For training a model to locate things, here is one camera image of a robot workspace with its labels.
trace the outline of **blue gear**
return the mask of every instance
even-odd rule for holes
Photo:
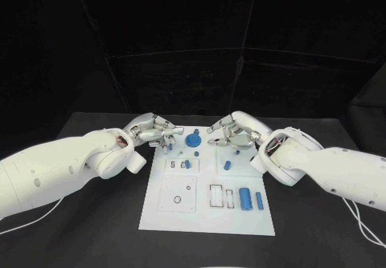
[[[189,147],[198,147],[202,144],[202,137],[195,133],[189,134],[185,143]]]

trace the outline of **table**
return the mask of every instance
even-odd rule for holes
[[[124,127],[136,116],[75,113],[58,138]],[[193,126],[221,119],[165,118]],[[336,119],[260,119],[273,129],[300,128],[324,147],[356,149]],[[41,222],[0,236],[0,267],[385,267],[385,249],[363,238],[342,198],[310,177],[288,187],[264,175],[274,237],[139,230],[154,148],[143,145],[137,151],[149,160],[139,174],[126,170],[110,180],[92,179]],[[39,218],[52,206],[5,218],[0,231]],[[359,206],[365,223],[386,240],[386,212]]]

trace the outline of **blue component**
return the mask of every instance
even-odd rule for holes
[[[260,192],[257,192],[257,200],[258,200],[260,210],[264,210],[264,201],[261,200],[261,194],[260,194]]]
[[[229,167],[231,167],[231,161],[226,161],[226,162],[225,162],[224,169],[225,169],[225,170],[229,170]]]
[[[202,137],[195,133],[189,134],[185,143],[189,147],[198,147],[202,144]]]
[[[252,209],[251,193],[248,188],[239,188],[239,204],[242,210]]]

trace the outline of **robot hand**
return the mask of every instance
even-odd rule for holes
[[[261,145],[268,138],[273,130],[248,113],[234,112],[208,129],[208,133],[224,128],[225,138],[209,140],[209,144],[216,146],[231,146],[232,148],[247,150],[255,142]]]
[[[169,145],[176,143],[173,134],[183,134],[183,127],[176,127],[153,113],[136,117],[123,130],[130,135],[134,146],[149,142],[150,147],[162,146],[165,154],[169,153]]]

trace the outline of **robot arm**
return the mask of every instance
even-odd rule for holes
[[[239,127],[237,133],[228,128]],[[306,174],[323,189],[355,202],[386,211],[386,159],[359,151],[324,149],[316,139],[293,127],[271,129],[244,112],[234,112],[208,129],[224,128],[225,138],[211,140],[218,146],[248,149],[260,145],[251,160],[255,169],[293,186]]]
[[[94,177],[110,179],[124,168],[137,173],[147,161],[134,147],[150,141],[167,154],[175,133],[182,134],[183,128],[147,113],[123,130],[92,131],[9,156],[0,161],[0,219],[52,203]]]

